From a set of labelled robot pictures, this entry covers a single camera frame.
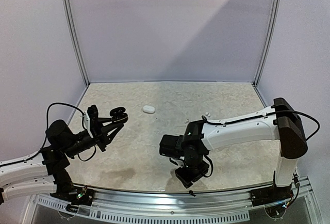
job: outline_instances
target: white wall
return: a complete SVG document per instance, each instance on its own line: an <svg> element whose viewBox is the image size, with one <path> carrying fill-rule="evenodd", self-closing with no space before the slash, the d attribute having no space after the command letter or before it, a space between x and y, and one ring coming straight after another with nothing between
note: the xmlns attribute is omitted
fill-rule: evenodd
<svg viewBox="0 0 330 224"><path fill-rule="evenodd" d="M251 82L272 0L70 0L92 82Z"/></svg>
<svg viewBox="0 0 330 224"><path fill-rule="evenodd" d="M321 122L299 171L308 175L330 223L330 0L280 0L275 33L258 87L268 104L284 97ZM305 132L315 125L304 120Z"/></svg>
<svg viewBox="0 0 330 224"><path fill-rule="evenodd" d="M47 106L77 104L85 86L62 0L0 0L0 161L37 151ZM72 110L54 107L50 120ZM0 206L0 223L18 223L25 198Z"/></svg>

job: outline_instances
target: robotic arm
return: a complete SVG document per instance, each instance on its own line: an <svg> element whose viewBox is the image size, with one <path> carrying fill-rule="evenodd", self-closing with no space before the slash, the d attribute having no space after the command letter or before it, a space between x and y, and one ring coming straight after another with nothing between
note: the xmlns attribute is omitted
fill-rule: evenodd
<svg viewBox="0 0 330 224"><path fill-rule="evenodd" d="M280 140L280 154L273 186L251 191L254 205L262 205L292 196L291 182L298 158L307 152L307 143L300 117L283 99L255 113L223 120L191 122L184 135L164 135L160 155L180 167L175 170L186 188L205 177L210 150L256 140Z"/></svg>
<svg viewBox="0 0 330 224"><path fill-rule="evenodd" d="M51 193L53 197L74 205L91 205L94 191L73 186L65 168L82 151L97 145L102 152L128 120L124 107L110 112L110 118L99 118L95 105L84 113L87 127L73 134L63 120L56 120L46 130L50 146L37 153L0 162L0 204L15 197Z"/></svg>

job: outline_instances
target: black round object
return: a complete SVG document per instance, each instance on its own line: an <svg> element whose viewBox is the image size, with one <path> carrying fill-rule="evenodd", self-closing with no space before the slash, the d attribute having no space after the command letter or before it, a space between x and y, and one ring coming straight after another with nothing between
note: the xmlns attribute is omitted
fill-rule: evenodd
<svg viewBox="0 0 330 224"><path fill-rule="evenodd" d="M120 116L122 115L123 113L125 113L126 109L124 107L117 107L115 109L112 109L110 111L110 116L111 117L114 117L114 116Z"/></svg>

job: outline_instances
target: table surface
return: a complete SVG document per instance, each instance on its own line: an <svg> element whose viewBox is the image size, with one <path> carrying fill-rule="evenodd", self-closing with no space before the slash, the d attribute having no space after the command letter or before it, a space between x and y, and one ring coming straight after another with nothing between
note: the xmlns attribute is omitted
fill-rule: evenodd
<svg viewBox="0 0 330 224"><path fill-rule="evenodd" d="M164 134L182 135L187 120L224 119L263 109L249 83L102 83L91 84L79 108L98 107L100 117L124 106L129 121L105 152L99 149L93 159L70 159L67 168L72 181L97 187L141 191L187 191L175 177L176 166L159 155ZM156 108L154 114L142 111L144 105ZM69 127L82 130L80 113L75 113ZM82 159L93 148L80 154ZM214 164L210 178L202 178L189 189L222 190L271 181L279 154L278 141L254 141L213 150Z"/></svg>

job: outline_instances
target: beige tabletop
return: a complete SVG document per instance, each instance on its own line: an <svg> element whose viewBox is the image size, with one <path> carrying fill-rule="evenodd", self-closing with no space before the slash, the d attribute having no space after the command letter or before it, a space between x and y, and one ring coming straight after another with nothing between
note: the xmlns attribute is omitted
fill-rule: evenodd
<svg viewBox="0 0 330 224"><path fill-rule="evenodd" d="M159 155L164 134L182 135L189 121L200 120L206 112L211 119L244 115L263 108L249 83L103 83L91 84L79 108L98 107L100 117L124 106L129 121L105 152L93 159L70 159L67 168L72 181L111 189L142 191L187 191L175 177L176 166ZM142 111L156 108L154 114ZM76 113L69 125L74 133L82 130ZM93 149L81 153L86 159ZM189 189L218 190L259 184L272 180L279 153L278 141L254 141L213 150L214 172Z"/></svg>

